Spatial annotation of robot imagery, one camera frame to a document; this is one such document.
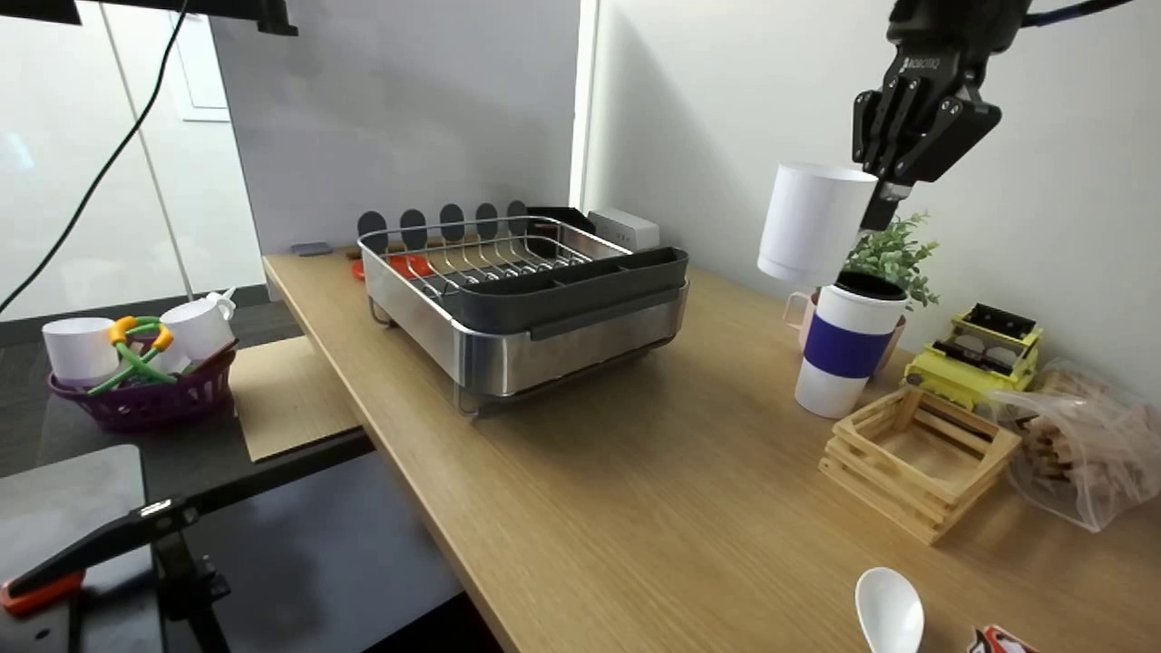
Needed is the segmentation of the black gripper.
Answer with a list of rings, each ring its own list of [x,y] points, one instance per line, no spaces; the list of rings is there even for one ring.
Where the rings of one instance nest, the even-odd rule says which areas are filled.
[[[981,87],[986,57],[1000,56],[1030,0],[896,0],[884,39],[896,48],[877,91],[851,100],[851,161],[882,179],[861,217],[862,231],[884,231],[907,186],[937,183],[1000,109]]]

